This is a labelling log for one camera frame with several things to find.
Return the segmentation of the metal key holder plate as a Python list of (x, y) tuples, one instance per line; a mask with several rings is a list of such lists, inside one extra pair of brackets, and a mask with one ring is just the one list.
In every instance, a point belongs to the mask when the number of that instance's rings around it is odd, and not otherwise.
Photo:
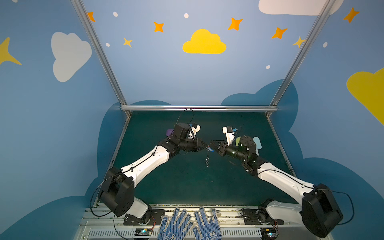
[(209, 168), (210, 167), (210, 158), (209, 158), (209, 156), (210, 156), (210, 148), (207, 148), (207, 157), (206, 157), (206, 159), (205, 159), (205, 163), (206, 163), (206, 167), (207, 168)]

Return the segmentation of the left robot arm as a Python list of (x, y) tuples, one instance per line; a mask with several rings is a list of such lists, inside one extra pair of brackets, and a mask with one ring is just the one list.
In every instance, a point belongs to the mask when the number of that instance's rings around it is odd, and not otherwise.
[(201, 126), (196, 123), (178, 123), (169, 136), (161, 140), (149, 153), (122, 168), (107, 171), (98, 198), (117, 217), (128, 215), (140, 224), (150, 221), (152, 207), (135, 197), (135, 187), (150, 172), (171, 158), (184, 152), (199, 152), (208, 145), (196, 137)]

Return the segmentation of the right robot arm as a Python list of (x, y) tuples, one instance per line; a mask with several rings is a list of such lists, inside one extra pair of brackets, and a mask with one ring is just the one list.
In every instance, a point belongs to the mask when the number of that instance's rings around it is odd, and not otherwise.
[(211, 141), (210, 147), (222, 157), (240, 160), (247, 173), (272, 184), (296, 201), (296, 204), (266, 201), (259, 208), (265, 218), (303, 224), (319, 238), (325, 238), (343, 220), (342, 211), (328, 186), (314, 185), (281, 171), (259, 156), (257, 144), (251, 137), (241, 137), (238, 144), (231, 138)]

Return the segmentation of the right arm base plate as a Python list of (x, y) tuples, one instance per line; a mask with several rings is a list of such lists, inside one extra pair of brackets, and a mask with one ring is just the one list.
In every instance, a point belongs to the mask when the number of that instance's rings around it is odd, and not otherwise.
[(240, 215), (243, 217), (245, 225), (283, 225), (284, 221), (272, 219), (266, 210), (263, 209), (241, 209)]

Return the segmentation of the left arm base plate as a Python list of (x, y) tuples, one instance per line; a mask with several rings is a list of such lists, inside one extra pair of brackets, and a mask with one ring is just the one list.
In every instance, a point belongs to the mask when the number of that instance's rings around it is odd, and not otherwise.
[(163, 209), (148, 210), (142, 218), (126, 214), (124, 226), (159, 226), (162, 218), (165, 216), (165, 212)]

